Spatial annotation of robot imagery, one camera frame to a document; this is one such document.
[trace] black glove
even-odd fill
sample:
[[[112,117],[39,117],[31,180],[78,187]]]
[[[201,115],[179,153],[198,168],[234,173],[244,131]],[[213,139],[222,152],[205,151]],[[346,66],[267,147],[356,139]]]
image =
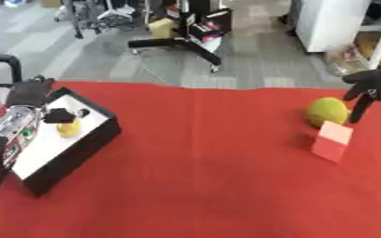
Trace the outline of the black glove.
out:
[[[361,96],[349,118],[351,123],[357,123],[374,101],[381,101],[381,70],[354,73],[345,76],[343,80],[354,85],[344,96],[344,100],[353,100]]]
[[[46,103],[46,98],[52,88],[54,79],[37,76],[25,82],[18,82],[11,87],[6,106],[33,106],[40,108]]]

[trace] foam cube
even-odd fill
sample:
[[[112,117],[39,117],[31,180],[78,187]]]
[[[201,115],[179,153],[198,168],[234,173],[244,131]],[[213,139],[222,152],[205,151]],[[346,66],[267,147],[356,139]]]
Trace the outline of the foam cube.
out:
[[[315,140],[312,152],[339,163],[352,136],[352,128],[326,121]]]

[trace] robotic hand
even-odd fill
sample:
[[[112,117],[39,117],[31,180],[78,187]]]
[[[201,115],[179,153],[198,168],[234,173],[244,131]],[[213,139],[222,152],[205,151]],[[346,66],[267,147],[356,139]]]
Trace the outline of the robotic hand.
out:
[[[6,112],[0,118],[0,182],[35,138],[41,120],[49,124],[71,123],[77,117],[66,109],[46,108],[53,83],[53,79],[37,76],[12,85]]]
[[[344,96],[344,100],[353,100],[360,97],[349,118],[351,123],[358,123],[373,102],[381,101],[381,70],[347,75],[343,78],[343,81],[353,85]]]

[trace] yellow fruit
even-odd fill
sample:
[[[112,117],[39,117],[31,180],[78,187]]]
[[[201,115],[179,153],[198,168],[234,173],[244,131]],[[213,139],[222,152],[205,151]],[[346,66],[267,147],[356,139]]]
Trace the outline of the yellow fruit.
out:
[[[79,134],[81,131],[81,123],[79,120],[73,121],[73,123],[68,124],[58,124],[57,130],[61,137],[72,138]]]
[[[325,121],[343,125],[349,115],[345,103],[336,98],[315,100],[308,108],[307,119],[315,127],[321,128]]]

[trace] tripod stand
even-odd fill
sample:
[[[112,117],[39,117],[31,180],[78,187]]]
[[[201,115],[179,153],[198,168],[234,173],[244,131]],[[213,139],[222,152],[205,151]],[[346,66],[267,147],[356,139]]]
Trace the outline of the tripod stand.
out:
[[[134,40],[128,42],[128,47],[133,49],[133,54],[137,54],[137,48],[142,47],[183,46],[211,63],[211,73],[216,73],[219,70],[219,66],[222,64],[222,59],[213,53],[215,49],[208,50],[204,47],[204,44],[201,44],[194,36],[190,34],[190,26],[195,21],[198,21],[201,16],[195,16],[197,14],[189,11],[188,0],[178,0],[177,4],[179,9],[179,18],[176,32],[178,37],[167,39]]]

